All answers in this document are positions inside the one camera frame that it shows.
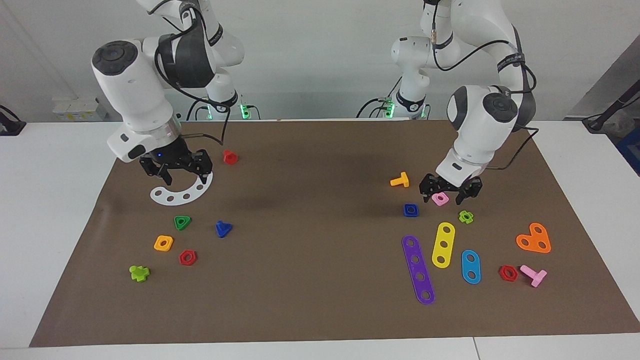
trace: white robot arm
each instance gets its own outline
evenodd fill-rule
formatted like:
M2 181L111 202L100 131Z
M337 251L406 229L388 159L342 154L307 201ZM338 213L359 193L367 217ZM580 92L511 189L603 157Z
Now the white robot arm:
M536 103L517 30L507 19L500 0L424 0L420 25L429 37L407 37L392 48L403 70L394 96L396 111L418 117L429 85L426 69L448 71L460 59L459 41L486 51L496 62L500 84L467 85L449 100L447 116L458 138L436 169L420 184L424 200L442 191L456 191L459 204L475 197L482 187L480 175L509 134L531 121Z
M208 0L138 2L149 14L179 21L183 30L144 40L114 41L96 50L93 73L124 122L107 143L122 161L139 158L148 175L161 177L167 184L172 182L167 170L177 168L197 174L204 183L211 173L211 160L205 150L189 151L163 86L190 97L183 88L205 88L208 99L203 102L211 106L210 112L228 119L238 95L220 66L241 63L244 48L223 31Z

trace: purple bar with holes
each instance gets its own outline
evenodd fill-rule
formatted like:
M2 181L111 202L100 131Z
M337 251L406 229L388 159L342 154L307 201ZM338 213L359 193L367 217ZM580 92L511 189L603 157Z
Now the purple bar with holes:
M423 305L433 304L436 296L433 292L431 279L429 278L429 272L427 272L427 265L424 262L418 239L410 235L405 236L402 239L402 248L404 249L404 257L411 274L416 299Z

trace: red hexagon nut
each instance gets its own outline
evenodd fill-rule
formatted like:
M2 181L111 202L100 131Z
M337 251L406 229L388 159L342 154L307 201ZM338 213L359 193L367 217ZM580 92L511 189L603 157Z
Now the red hexagon nut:
M196 262L198 257L196 256L196 252L190 249L187 249L180 254L178 257L180 259L180 264L191 266Z
M518 271L511 265L504 265L500 268L500 277L502 280L514 282L518 279Z
M233 151L225 150L222 152L222 158L226 164L233 165L238 162L238 155Z

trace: orange square nut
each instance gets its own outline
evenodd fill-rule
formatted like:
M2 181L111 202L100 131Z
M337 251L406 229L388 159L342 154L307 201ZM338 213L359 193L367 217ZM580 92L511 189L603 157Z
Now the orange square nut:
M169 251L171 249L171 245L173 245L173 238L171 236L160 235L158 236L158 239L156 239L154 249L158 251Z

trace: pink nut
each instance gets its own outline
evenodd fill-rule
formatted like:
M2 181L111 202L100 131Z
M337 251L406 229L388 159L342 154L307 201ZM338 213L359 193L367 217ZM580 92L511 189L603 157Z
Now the pink nut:
M540 285L540 283L542 282L542 279L544 279L545 276L547 276L546 271L540 270L540 272L535 272L532 268L528 267L527 265L522 265L520 267L520 271L532 279L531 286L533 286L534 288L537 288L538 285Z
M449 202L449 197L445 193L435 193L431 196L431 200L433 200L437 206L443 206Z

